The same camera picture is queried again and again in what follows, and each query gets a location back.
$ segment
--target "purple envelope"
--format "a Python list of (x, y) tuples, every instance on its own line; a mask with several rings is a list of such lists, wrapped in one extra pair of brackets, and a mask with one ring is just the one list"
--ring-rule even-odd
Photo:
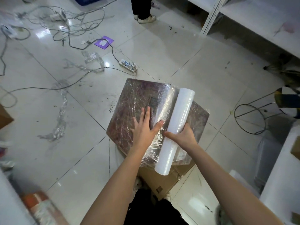
[(110, 44), (113, 43), (113, 39), (103, 36), (102, 39), (99, 39), (95, 45), (101, 47), (103, 50), (105, 50)]

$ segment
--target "white sneaker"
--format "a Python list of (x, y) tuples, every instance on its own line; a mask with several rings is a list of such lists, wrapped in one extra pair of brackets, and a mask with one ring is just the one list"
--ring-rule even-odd
[(147, 23), (152, 23), (156, 21), (156, 16), (152, 16), (150, 15), (148, 18), (144, 19), (144, 20), (141, 20), (141, 19), (138, 19), (137, 22), (139, 24), (147, 24)]

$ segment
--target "roll of plastic wrap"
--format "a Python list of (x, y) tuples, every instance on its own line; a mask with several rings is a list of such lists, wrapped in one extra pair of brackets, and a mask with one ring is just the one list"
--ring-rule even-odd
[[(171, 115), (167, 131), (177, 134), (182, 131), (194, 99), (195, 92), (187, 88), (181, 88)], [(159, 153), (159, 158), (155, 166), (155, 171), (161, 175), (168, 175), (176, 153), (178, 145), (164, 138), (163, 145)]]

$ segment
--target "blue basket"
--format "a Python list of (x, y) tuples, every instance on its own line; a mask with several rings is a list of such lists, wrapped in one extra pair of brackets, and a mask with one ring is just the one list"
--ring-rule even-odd
[(81, 6), (84, 6), (84, 5), (88, 5), (88, 4), (91, 4), (91, 3), (94, 3), (96, 1), (100, 1), (100, 0), (75, 0), (78, 4), (80, 4)]

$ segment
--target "orange package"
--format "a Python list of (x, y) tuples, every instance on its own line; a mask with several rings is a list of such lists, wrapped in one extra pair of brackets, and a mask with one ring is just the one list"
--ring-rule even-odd
[(69, 225), (44, 192), (28, 194), (22, 197), (22, 200), (40, 225)]

